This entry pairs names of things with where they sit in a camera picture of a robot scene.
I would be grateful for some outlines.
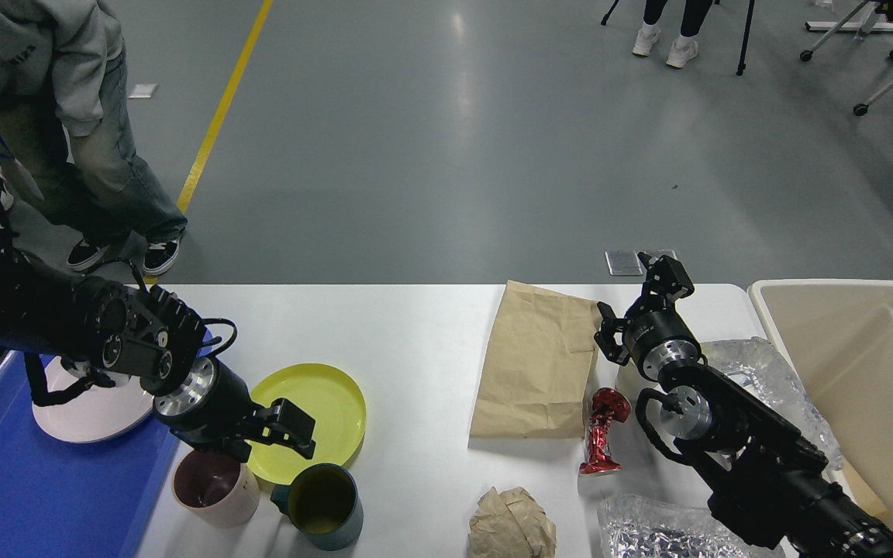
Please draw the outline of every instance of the silver foil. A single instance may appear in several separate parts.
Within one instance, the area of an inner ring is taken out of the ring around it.
[[[751,546],[717,522],[708,509],[683,508],[637,494],[616,494],[598,505],[605,558],[784,558]]]
[[[843,453],[825,418],[815,409],[791,364],[773,343],[761,338],[702,343],[710,367],[747,389],[764,405],[798,427],[802,436],[826,454],[828,470],[843,469]]]

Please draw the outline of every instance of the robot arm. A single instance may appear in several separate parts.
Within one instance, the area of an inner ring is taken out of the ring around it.
[[[694,293],[681,262],[653,260],[642,294],[618,318],[598,303],[595,342],[605,357],[637,370],[662,390],[639,394],[635,416],[669,460],[694,467],[712,489],[709,511],[749,544],[774,548],[785,536],[802,556],[893,557],[893,531],[821,477],[826,456],[779,414],[706,363],[698,340],[674,310]],[[622,343],[614,336],[621,333]],[[670,449],[647,416],[660,403]]]
[[[173,434],[196,449],[249,458],[245,440],[281,444],[306,459],[315,452],[315,420],[287,399],[264,407],[217,356],[233,337],[205,356],[205,320],[173,293],[131,288],[96,276],[53,269],[16,250],[0,205],[0,347],[27,353],[34,402],[63,404],[92,385],[112,385],[109,372],[139,377],[152,393],[153,413]],[[71,387],[47,392],[38,353],[59,354],[86,371]]]

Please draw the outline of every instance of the beige plastic bin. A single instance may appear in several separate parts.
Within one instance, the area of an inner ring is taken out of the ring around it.
[[[893,281],[758,281],[749,294],[893,528]]]

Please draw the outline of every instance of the dark teal mug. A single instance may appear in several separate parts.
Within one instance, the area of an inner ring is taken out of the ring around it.
[[[334,463],[313,465],[291,484],[277,485],[271,501],[322,550],[350,546],[364,526],[357,483],[348,470]]]

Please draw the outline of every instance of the brown paper bag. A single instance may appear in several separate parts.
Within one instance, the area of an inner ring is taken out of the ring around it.
[[[557,527],[528,491],[499,494],[491,487],[478,501],[467,537],[471,558],[553,558]]]
[[[594,301],[510,281],[491,329],[471,438],[581,438]]]

